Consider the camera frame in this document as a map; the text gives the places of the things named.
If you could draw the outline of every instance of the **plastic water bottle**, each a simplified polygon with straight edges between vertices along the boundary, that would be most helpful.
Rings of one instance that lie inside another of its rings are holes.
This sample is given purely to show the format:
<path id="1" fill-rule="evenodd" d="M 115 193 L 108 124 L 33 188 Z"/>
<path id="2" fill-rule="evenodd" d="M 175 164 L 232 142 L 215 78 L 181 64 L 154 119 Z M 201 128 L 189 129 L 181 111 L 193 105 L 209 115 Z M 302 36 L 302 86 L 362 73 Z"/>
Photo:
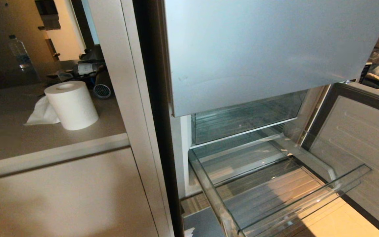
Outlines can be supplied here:
<path id="1" fill-rule="evenodd" d="M 32 66 L 32 61 L 30 60 L 30 56 L 27 53 L 27 50 L 24 47 L 23 42 L 17 39 L 15 35 L 10 35 L 9 38 L 9 47 L 12 53 L 14 54 L 15 58 L 17 59 L 17 63 L 20 66 L 20 68 L 27 68 L 29 66 Z"/>

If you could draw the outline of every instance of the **refrigerator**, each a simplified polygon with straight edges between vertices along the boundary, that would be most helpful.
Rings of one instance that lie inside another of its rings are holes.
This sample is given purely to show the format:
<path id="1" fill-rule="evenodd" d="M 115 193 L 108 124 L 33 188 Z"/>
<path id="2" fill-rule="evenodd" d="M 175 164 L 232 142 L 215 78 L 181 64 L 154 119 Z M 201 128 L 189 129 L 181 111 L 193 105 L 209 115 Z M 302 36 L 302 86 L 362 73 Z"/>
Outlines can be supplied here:
<path id="1" fill-rule="evenodd" d="M 278 236 L 343 198 L 379 229 L 379 1 L 134 1 L 173 228 Z"/>

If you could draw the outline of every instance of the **crisper drawer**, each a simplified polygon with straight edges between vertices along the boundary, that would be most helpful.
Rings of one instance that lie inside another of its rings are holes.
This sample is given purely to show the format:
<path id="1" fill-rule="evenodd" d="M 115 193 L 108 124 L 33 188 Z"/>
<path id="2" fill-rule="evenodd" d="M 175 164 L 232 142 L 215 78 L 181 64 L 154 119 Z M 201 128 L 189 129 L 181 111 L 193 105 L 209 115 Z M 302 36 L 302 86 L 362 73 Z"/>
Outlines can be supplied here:
<path id="1" fill-rule="evenodd" d="M 355 188 L 371 170 L 346 152 L 336 154 L 332 159 L 355 166 L 327 165 L 281 125 L 197 147 L 189 162 L 206 200 L 195 201 L 200 209 L 211 206 L 226 236 L 274 236 Z"/>

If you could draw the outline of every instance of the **white cabinet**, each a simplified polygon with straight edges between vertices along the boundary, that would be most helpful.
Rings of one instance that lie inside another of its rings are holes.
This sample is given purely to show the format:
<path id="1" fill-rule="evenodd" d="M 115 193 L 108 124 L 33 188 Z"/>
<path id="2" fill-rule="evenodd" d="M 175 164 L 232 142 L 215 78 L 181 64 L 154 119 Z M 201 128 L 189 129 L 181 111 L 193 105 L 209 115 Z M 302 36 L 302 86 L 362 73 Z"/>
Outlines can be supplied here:
<path id="1" fill-rule="evenodd" d="M 131 148 L 0 178 L 0 236 L 157 236 Z"/>

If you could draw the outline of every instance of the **paper towel roll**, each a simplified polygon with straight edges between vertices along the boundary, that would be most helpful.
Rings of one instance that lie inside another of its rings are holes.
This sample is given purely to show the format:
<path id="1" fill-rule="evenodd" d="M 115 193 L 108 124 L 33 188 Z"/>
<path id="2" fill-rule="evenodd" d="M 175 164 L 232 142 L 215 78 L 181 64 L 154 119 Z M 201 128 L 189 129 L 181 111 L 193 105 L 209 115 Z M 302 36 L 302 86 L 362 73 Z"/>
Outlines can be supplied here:
<path id="1" fill-rule="evenodd" d="M 79 130 L 95 123 L 99 116 L 82 81 L 68 81 L 45 89 L 62 126 L 67 130 Z"/>

